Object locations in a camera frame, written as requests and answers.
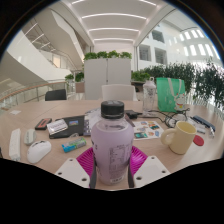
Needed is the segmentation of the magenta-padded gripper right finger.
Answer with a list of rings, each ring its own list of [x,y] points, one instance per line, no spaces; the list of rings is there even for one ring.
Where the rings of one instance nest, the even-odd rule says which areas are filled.
[[[140,149],[133,146],[128,167],[128,185],[130,188],[140,188],[170,172],[156,156],[147,156]]]

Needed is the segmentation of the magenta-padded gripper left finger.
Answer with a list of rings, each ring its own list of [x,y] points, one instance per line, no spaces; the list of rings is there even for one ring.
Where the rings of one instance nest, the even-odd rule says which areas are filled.
[[[97,173],[93,149],[87,149],[77,158],[68,158],[56,175],[81,187],[94,189]]]

